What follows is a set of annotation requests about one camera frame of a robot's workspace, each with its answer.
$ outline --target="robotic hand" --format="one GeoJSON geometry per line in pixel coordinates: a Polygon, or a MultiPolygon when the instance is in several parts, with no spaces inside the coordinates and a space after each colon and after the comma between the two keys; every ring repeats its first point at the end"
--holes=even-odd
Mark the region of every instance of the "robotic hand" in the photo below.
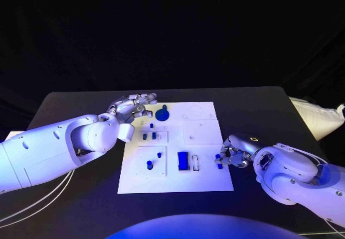
{"type": "Polygon", "coordinates": [[[286,205],[302,204],[321,218],[345,227],[345,168],[282,143],[267,147],[259,138],[233,134],[215,163],[247,167],[250,161],[269,196],[286,205]],[[316,160],[316,165],[302,153],[316,160]]]}
{"type": "Polygon", "coordinates": [[[45,183],[101,157],[117,139],[132,141],[132,122],[153,116],[156,94],[117,99],[101,115],[84,115],[32,129],[0,144],[0,194],[45,183]]]}

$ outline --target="white panel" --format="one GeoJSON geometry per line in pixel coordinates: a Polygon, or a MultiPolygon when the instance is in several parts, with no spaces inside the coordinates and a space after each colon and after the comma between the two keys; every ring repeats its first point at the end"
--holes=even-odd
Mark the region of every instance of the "white panel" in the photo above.
{"type": "Polygon", "coordinates": [[[139,144],[166,144],[168,143],[168,131],[145,131],[139,133],[139,144]]]}
{"type": "Polygon", "coordinates": [[[168,162],[168,154],[165,146],[149,146],[139,147],[137,152],[134,154],[134,168],[133,168],[133,176],[140,177],[142,179],[152,177],[165,177],[166,176],[166,162],[168,162]],[[147,169],[147,161],[153,162],[153,169],[147,169]]]}
{"type": "Polygon", "coordinates": [[[217,120],[184,121],[185,144],[222,144],[221,129],[217,120]]]}
{"type": "MultiPolygon", "coordinates": [[[[233,191],[228,167],[218,169],[214,163],[215,155],[220,153],[222,139],[212,102],[158,103],[156,105],[147,105],[146,108],[156,113],[163,105],[168,106],[171,114],[166,121],[158,121],[155,117],[142,117],[133,122],[136,131],[133,141],[126,143],[119,193],[233,191]],[[212,134],[217,135],[215,138],[220,139],[218,144],[185,144],[184,122],[197,120],[202,120],[205,125],[208,125],[207,132],[212,132],[212,134]],[[143,148],[143,132],[152,133],[160,131],[168,131],[169,140],[153,146],[166,146],[166,177],[134,176],[134,166],[137,164],[136,153],[137,149],[143,148]],[[198,156],[199,171],[194,171],[191,168],[189,171],[184,171],[182,173],[178,170],[178,152],[182,151],[188,152],[191,166],[192,156],[198,156]]],[[[140,169],[143,169],[145,172],[150,171],[146,165],[142,166],[140,169]]]]}

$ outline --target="blue rectangular block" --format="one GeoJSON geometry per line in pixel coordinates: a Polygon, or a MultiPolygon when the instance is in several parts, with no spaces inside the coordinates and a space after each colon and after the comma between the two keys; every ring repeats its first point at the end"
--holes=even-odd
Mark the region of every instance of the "blue rectangular block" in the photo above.
{"type": "Polygon", "coordinates": [[[178,153],[178,169],[179,171],[189,170],[188,152],[178,153]]]}

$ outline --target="blue knob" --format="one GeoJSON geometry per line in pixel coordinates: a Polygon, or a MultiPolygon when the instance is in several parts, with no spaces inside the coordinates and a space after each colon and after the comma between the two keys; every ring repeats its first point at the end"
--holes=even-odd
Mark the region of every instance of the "blue knob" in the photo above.
{"type": "Polygon", "coordinates": [[[153,163],[150,161],[147,161],[147,169],[152,170],[153,169],[153,163]]]}
{"type": "Polygon", "coordinates": [[[166,105],[163,105],[163,108],[156,111],[156,119],[159,121],[166,121],[169,119],[169,111],[166,105]]]}

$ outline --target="table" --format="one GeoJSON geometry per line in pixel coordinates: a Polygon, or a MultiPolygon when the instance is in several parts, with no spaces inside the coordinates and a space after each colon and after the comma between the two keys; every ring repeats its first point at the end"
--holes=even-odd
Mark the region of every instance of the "table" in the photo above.
{"type": "MultiPolygon", "coordinates": [[[[28,129],[85,114],[101,114],[120,96],[142,92],[158,93],[160,102],[212,101],[224,139],[233,133],[251,133],[272,143],[282,142],[326,158],[280,87],[51,93],[28,129]]],[[[254,219],[296,233],[331,231],[309,209],[300,205],[286,206],[269,197],[256,181],[251,165],[244,169],[230,166],[233,192],[117,194],[123,151],[124,142],[119,140],[108,153],[75,170],[67,190],[52,205],[0,230],[3,238],[104,238],[146,220],[197,213],[254,219]]],[[[42,198],[61,180],[62,177],[2,195],[0,217],[42,198]]]]}

